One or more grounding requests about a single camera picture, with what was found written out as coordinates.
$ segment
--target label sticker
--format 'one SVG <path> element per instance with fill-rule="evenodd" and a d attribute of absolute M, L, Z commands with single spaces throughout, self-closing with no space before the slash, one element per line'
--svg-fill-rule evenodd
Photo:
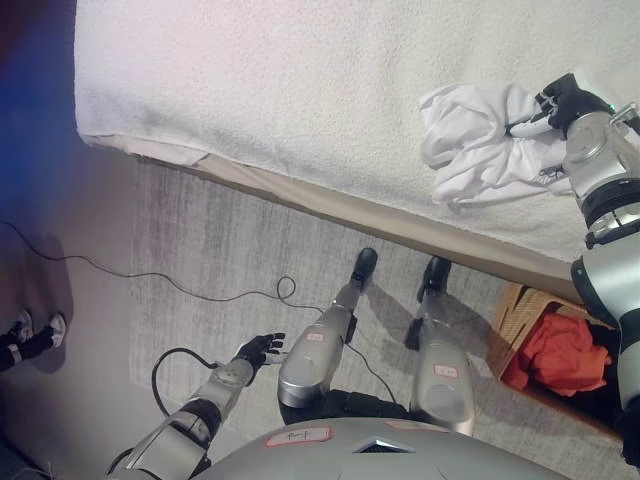
<path fill-rule="evenodd" d="M 396 430 L 428 430 L 430 432 L 448 432 L 446 428 L 430 425 L 428 423 L 412 422 L 410 420 L 389 420 L 384 422 Z"/>
<path fill-rule="evenodd" d="M 321 333 L 308 333 L 307 340 L 310 342 L 322 342 L 324 341 L 324 335 Z"/>
<path fill-rule="evenodd" d="M 433 370 L 441 377 L 458 378 L 458 369 L 449 365 L 436 365 Z"/>
<path fill-rule="evenodd" d="M 269 438 L 264 446 L 267 448 L 300 445 L 302 443 L 326 442 L 333 436 L 331 427 L 309 427 L 288 432 L 277 433 Z"/>

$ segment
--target person's foot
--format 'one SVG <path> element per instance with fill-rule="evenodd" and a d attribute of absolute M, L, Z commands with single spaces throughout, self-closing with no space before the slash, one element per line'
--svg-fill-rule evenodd
<path fill-rule="evenodd" d="M 65 335 L 67 334 L 67 322 L 61 313 L 56 313 L 49 321 L 49 326 L 53 330 L 51 334 L 51 340 L 53 340 L 53 347 L 57 348 L 62 345 Z"/>
<path fill-rule="evenodd" d="M 33 337 L 33 319 L 29 310 L 23 310 L 18 314 L 18 320 L 13 324 L 9 334 L 18 339 L 18 342 L 24 343 Z"/>

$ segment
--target white bedspread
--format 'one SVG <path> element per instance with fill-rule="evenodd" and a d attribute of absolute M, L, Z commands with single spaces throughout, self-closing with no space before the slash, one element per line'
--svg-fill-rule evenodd
<path fill-rule="evenodd" d="M 177 164 L 216 153 L 570 260 L 571 198 L 429 201 L 418 99 L 456 81 L 537 91 L 582 64 L 639 100 L 638 25 L 638 0 L 79 0 L 78 131 Z"/>

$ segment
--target bed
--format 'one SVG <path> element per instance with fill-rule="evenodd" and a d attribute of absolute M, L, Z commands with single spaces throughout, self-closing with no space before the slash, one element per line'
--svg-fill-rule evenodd
<path fill-rule="evenodd" d="M 536 91 L 577 64 L 640 99 L 640 3 L 79 0 L 78 132 L 233 188 L 575 298 L 573 198 L 430 200 L 418 100 Z"/>

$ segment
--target gray carpet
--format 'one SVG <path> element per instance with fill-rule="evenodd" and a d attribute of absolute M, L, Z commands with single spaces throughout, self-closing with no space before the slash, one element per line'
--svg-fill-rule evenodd
<path fill-rule="evenodd" d="M 291 275 L 295 303 L 326 305 L 348 279 L 365 246 L 380 256 L 374 284 L 357 309 L 353 345 L 408 403 L 416 353 L 402 345 L 418 307 L 415 292 L 428 256 L 363 233 L 154 164 L 140 164 L 131 268 L 167 272 L 184 286 L 225 298 L 246 290 L 274 291 Z M 637 478 L 620 445 L 498 384 L 485 362 L 488 321 L 500 298 L 500 279 L 454 266 L 449 318 L 469 352 L 476 397 L 475 436 L 576 480 Z M 247 296 L 211 303 L 185 296 L 159 279 L 132 283 L 130 373 L 148 386 L 155 359 L 187 346 L 226 361 L 256 334 L 286 331 L 292 342 L 315 318 L 309 310 Z M 184 400 L 206 379 L 193 360 L 176 356 L 159 373 L 160 390 Z M 241 396 L 228 426 L 248 438 L 282 425 L 276 399 L 277 367 L 267 367 Z M 345 350 L 333 386 L 387 398 L 362 361 Z"/>

